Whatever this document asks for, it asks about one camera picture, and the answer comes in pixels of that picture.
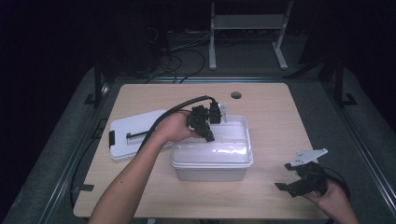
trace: wooden table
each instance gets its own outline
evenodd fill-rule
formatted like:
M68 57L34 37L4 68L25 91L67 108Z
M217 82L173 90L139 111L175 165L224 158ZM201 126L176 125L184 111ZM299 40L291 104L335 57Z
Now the wooden table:
M239 91L235 100L231 93ZM281 83L211 83L125 85L121 88L105 133L84 184L93 191L79 194L74 213L89 217L100 196L128 161L110 159L111 121L169 109L201 95L227 106L229 115L247 118L254 164L242 181L179 181L165 148L154 166L136 217L323 219L326 216L302 197L291 198L275 182L291 183L300 177L287 171L296 150L312 149L289 88ZM210 101L198 105L209 106Z

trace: white plastic box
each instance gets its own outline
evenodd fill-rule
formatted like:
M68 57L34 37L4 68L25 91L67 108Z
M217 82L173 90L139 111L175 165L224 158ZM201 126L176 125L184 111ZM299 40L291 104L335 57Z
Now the white plastic box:
M189 138L172 145L171 164L179 180L240 181L253 164L245 117L227 116L227 123L211 124L215 141Z

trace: box lid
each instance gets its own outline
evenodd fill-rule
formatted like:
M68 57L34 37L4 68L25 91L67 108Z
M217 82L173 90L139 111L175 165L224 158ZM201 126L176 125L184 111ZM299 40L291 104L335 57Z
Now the box lid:
M157 118L165 109L150 111L144 114L134 115L124 119L116 119L110 124L109 142L110 157L114 161L125 160L133 157L145 138L145 134L126 138L126 134L136 134L148 131Z
M228 122L210 125L215 141L189 138L172 145L172 165L175 167L250 167L253 154L248 126L242 116L228 116Z

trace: black device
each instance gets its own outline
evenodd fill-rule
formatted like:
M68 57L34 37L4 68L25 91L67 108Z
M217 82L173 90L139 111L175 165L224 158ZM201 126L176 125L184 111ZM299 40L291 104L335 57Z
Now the black device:
M275 183L279 190L286 190L293 198L312 191L317 191L322 195L326 193L326 179L329 175L319 164L311 161L304 165L292 167L290 163L287 163L285 167L290 171L295 170L301 179L289 185Z
M159 118L155 120L155 122L152 124L151 128L146 132L146 136L143 139L142 144L140 145L140 148L137 150L136 154L142 149L143 145L146 144L146 142L149 140L151 135L154 133L157 125L166 117L169 115L176 113L177 111L180 111L183 107L187 105L192 105L204 100L211 100L212 102L210 103L210 108L204 108L203 105L199 105L196 107L193 107L191 111L191 115L189 118L187 118L186 123L188 123L194 130L207 142L214 141L215 138L213 136L213 133L210 131L210 127L208 125L208 121L210 120L210 123L220 123L221 122L221 112L219 109L219 103L210 96L200 96L194 99L191 99L189 101L186 101L180 105L176 105L172 107L171 109L167 110L165 113L163 113Z
M192 108L191 115L187 117L186 123L192 127L198 135L203 137L206 142L215 141L215 136L210 131L210 123L220 123L221 114L219 112L218 104L210 104L210 109L203 105L198 105Z

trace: hand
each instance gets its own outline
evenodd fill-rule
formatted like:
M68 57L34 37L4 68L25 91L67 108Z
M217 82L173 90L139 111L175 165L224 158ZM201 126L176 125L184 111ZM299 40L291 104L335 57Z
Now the hand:
M160 122L154 134L160 136L164 142L179 142L189 137L199 137L187 127L186 118L189 114L187 111L178 111L168 116Z
M324 195L310 192L303 197L338 223L359 223L344 190L329 179L327 180L327 192Z

